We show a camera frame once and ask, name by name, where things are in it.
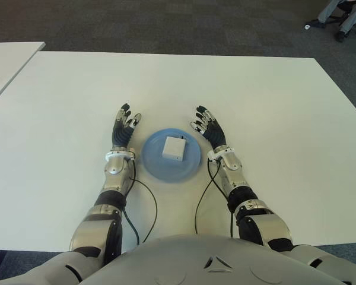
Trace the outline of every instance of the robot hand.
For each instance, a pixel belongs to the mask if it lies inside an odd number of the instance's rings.
[[[137,124],[141,120],[141,114],[136,114],[133,119],[128,121],[127,118],[131,114],[129,110],[129,105],[124,104],[121,109],[118,111],[115,125],[113,126],[112,132],[112,146],[127,148],[129,140],[135,130]]]
[[[226,145],[227,143],[225,141],[223,130],[211,112],[203,106],[197,107],[196,110],[198,111],[198,113],[196,113],[198,120],[191,122],[190,126],[195,131],[201,133],[203,137],[210,142],[214,150],[217,147]]]

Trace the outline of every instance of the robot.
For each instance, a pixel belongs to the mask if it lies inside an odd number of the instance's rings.
[[[135,179],[135,155],[128,150],[128,143],[141,120],[141,114],[128,120],[131,111],[125,104],[113,127],[104,185],[77,227],[70,251],[23,275],[2,280],[0,285],[356,285],[355,264],[313,246],[293,245],[285,221],[246,182],[240,160],[227,145],[215,117],[203,106],[196,110],[197,120],[190,125],[211,144],[208,158],[218,164],[222,191],[239,227],[239,238],[171,236],[121,254],[122,215]]]

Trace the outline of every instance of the shoe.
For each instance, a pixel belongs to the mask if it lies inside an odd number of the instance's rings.
[[[342,43],[345,39],[345,33],[343,31],[338,31],[335,34],[335,40],[337,40],[338,42]]]
[[[309,25],[310,27],[321,28],[321,29],[326,28],[326,23],[322,23],[318,19],[309,21],[306,23],[306,25]]]

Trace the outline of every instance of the triangular logo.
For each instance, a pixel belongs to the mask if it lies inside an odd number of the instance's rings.
[[[208,258],[204,269],[209,273],[231,273],[233,267],[218,256]]]

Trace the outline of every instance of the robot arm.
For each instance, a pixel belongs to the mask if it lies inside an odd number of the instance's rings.
[[[292,247],[287,225],[248,185],[241,162],[227,145],[215,117],[203,106],[196,110],[197,120],[190,125],[211,143],[213,150],[208,153],[208,159],[220,163],[222,188],[228,198],[228,208],[236,218],[240,238],[274,250]]]
[[[196,109],[197,121],[191,127],[203,135],[213,148],[208,159],[220,163],[222,189],[228,197],[228,209],[234,214],[241,239],[278,251],[317,268],[332,277],[356,285],[356,265],[310,245],[293,246],[286,223],[276,215],[246,182],[240,160],[225,140],[225,135],[209,110]]]
[[[130,114],[128,104],[117,113],[112,150],[106,154],[106,180],[94,206],[77,227],[70,251],[23,275],[2,280],[0,284],[78,284],[121,254],[122,212],[131,184],[129,164],[135,158],[133,152],[127,151],[127,146],[141,120],[141,114],[137,114],[126,122]]]

